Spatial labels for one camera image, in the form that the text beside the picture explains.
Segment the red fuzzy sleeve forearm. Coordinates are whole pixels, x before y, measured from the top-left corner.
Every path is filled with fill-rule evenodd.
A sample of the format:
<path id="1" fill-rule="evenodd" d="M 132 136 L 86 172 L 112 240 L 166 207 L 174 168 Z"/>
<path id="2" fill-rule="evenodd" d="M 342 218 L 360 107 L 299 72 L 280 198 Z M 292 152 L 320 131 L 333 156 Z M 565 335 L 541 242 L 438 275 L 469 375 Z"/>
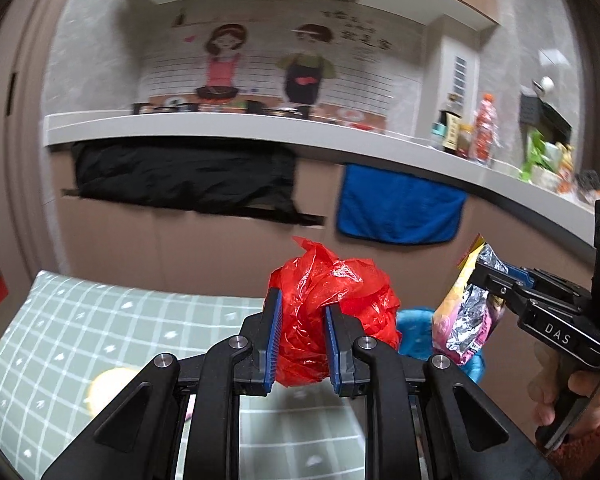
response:
<path id="1" fill-rule="evenodd" d="M 548 454 L 563 479 L 600 480 L 600 426 L 584 437 L 563 443 Z"/>

